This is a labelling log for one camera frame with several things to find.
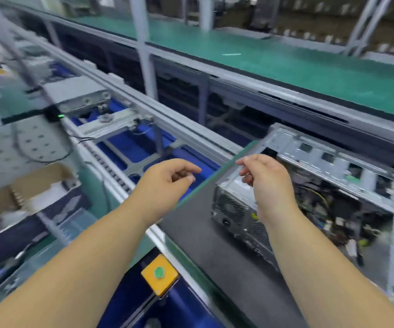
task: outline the forearm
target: forearm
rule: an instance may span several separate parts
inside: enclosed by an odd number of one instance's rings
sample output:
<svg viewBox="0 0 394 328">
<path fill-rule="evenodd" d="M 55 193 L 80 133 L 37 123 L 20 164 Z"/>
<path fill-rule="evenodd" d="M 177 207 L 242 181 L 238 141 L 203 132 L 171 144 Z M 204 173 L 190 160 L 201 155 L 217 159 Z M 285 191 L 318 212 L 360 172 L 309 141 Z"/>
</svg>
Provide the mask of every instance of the forearm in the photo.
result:
<svg viewBox="0 0 394 328">
<path fill-rule="evenodd" d="M 124 203 L 0 304 L 0 327 L 96 327 L 145 233 Z"/>
<path fill-rule="evenodd" d="M 310 327 L 394 327 L 394 306 L 298 209 L 266 228 Z"/>
</svg>

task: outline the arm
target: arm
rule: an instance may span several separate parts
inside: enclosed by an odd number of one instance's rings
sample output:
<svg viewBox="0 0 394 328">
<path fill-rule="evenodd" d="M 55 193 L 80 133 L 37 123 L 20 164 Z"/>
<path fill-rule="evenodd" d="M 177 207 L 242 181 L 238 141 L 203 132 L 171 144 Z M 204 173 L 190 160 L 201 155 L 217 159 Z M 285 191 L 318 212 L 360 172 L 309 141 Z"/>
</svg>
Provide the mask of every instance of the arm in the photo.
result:
<svg viewBox="0 0 394 328">
<path fill-rule="evenodd" d="M 174 208 L 201 169 L 182 159 L 149 168 L 128 199 L 0 304 L 0 327 L 96 327 L 145 230 Z"/>
<path fill-rule="evenodd" d="M 394 306 L 300 212 L 287 170 L 266 155 L 237 161 L 253 186 L 282 275 L 311 328 L 394 327 Z"/>
</svg>

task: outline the black work mat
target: black work mat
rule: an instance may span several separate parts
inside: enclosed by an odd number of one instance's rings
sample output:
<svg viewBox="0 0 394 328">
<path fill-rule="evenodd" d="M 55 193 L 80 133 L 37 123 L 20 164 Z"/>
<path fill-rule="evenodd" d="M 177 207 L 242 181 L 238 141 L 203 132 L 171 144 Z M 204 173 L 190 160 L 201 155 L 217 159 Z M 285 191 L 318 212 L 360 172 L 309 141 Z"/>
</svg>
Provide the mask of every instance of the black work mat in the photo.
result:
<svg viewBox="0 0 394 328">
<path fill-rule="evenodd" d="M 258 328 L 307 327 L 282 275 L 211 219 L 220 176 L 196 189 L 159 227 Z"/>
</svg>

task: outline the power supply fan grille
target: power supply fan grille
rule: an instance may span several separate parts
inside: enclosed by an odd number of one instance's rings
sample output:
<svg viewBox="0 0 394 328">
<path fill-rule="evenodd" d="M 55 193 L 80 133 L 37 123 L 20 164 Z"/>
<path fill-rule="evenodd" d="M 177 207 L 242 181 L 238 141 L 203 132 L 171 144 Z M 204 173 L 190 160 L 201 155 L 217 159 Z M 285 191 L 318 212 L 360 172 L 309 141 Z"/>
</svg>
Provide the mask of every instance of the power supply fan grille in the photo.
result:
<svg viewBox="0 0 394 328">
<path fill-rule="evenodd" d="M 217 208 L 232 222 L 241 225 L 244 217 L 244 208 L 238 202 L 227 195 L 221 195 L 217 200 Z"/>
<path fill-rule="evenodd" d="M 265 226 L 259 221 L 255 221 L 252 226 L 252 235 L 255 239 L 267 248 L 270 248 L 270 240 L 268 239 L 267 230 Z"/>
</svg>

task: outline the hand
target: hand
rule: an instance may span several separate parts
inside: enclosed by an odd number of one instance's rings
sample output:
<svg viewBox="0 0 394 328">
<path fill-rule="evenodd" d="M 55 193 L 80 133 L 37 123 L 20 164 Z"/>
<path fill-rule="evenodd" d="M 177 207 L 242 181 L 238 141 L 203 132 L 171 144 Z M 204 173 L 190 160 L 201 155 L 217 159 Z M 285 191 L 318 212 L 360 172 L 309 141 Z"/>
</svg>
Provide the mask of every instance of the hand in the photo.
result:
<svg viewBox="0 0 394 328">
<path fill-rule="evenodd" d="M 155 164 L 144 173 L 123 204 L 132 207 L 149 227 L 174 208 L 195 182 L 192 173 L 200 172 L 200 167 L 183 159 Z"/>
<path fill-rule="evenodd" d="M 264 154 L 253 154 L 237 160 L 243 182 L 253 187 L 258 203 L 258 218 L 275 222 L 294 212 L 298 206 L 290 175 L 283 165 Z"/>
</svg>

